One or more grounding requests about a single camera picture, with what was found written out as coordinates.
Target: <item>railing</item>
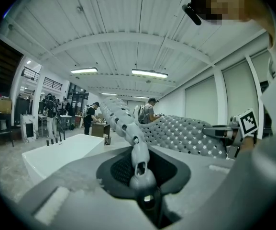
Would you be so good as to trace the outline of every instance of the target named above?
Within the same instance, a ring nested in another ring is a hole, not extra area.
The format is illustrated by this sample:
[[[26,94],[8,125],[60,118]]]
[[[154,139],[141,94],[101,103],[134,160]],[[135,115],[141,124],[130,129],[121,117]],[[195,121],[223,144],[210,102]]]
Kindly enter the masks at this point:
[[[51,87],[52,89],[61,90],[62,84],[45,77],[43,85]]]
[[[37,82],[39,78],[39,73],[27,67],[24,67],[21,76]]]

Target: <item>gray platform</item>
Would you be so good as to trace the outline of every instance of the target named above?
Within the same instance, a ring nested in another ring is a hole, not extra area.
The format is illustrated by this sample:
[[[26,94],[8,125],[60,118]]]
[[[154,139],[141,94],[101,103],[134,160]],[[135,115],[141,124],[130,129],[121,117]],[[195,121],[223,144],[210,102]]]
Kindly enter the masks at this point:
[[[130,229],[156,229],[135,201],[110,196],[96,179],[96,170],[104,161],[127,149],[131,147],[69,163],[30,190],[20,205],[33,214],[57,186],[64,186],[73,192],[52,223],[58,229],[79,230],[86,229],[86,226],[90,229],[122,229],[129,220]],[[191,169],[191,179],[181,192],[165,196],[169,210],[181,217],[201,207],[216,191],[233,165],[233,161],[224,159],[184,154],[158,146],[153,149],[184,162]]]

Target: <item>white ceiling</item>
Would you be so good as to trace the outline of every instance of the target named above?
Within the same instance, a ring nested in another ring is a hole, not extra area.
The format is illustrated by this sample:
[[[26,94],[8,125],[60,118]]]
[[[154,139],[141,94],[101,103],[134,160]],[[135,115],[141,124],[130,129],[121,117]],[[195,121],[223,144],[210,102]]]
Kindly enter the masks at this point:
[[[254,23],[196,26],[181,10],[188,2],[21,0],[6,17],[13,29],[0,33],[87,91],[161,97],[261,30]],[[70,73],[84,67],[96,67],[98,73]],[[168,78],[136,77],[133,68],[164,72]]]

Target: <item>cardboard box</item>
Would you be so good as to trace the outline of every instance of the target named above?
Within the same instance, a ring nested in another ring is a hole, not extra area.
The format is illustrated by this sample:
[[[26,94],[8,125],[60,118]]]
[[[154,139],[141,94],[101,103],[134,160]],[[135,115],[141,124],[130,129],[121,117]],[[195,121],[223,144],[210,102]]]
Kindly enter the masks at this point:
[[[9,98],[0,98],[0,112],[11,114],[12,102]]]

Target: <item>white bathtub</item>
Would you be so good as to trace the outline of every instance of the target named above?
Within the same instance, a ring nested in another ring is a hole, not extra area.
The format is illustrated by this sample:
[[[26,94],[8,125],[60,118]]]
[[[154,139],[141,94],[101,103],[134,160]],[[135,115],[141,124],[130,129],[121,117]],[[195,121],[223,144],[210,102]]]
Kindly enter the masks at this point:
[[[104,138],[75,135],[55,143],[22,153],[32,182],[36,185],[64,165],[104,152]]]

